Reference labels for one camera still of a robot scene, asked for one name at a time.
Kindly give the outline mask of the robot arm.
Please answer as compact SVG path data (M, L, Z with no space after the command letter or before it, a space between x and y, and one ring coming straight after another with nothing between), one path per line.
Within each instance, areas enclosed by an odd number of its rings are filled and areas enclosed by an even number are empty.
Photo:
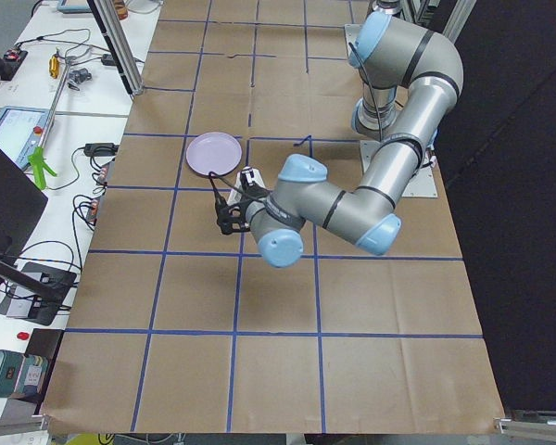
M368 138L360 145L360 184L348 192L329 182L318 160L293 154L272 190L245 168L234 186L235 203L215 196L221 232L251 233L273 267L301 258L305 222L370 254L385 254L401 227L395 207L461 95L463 66L454 43L384 10L360 26L348 63L364 83L351 118L352 129Z
M366 17L369 17L375 11L381 11L399 19L413 22L411 1L408 0L370 0Z

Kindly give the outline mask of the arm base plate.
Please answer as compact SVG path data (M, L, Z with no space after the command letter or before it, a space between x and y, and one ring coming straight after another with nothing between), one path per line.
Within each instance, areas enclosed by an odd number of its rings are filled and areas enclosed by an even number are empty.
M362 25L361 24L345 24L344 25L344 36L346 41L347 57L351 54L350 46L356 42L358 34L360 33Z
M376 141L361 140L360 141L360 161L362 172L366 172L370 166L372 158L379 147ZM426 167L422 167L411 177L402 196L413 198L438 198L436 189L436 181L433 173L433 167L430 158Z

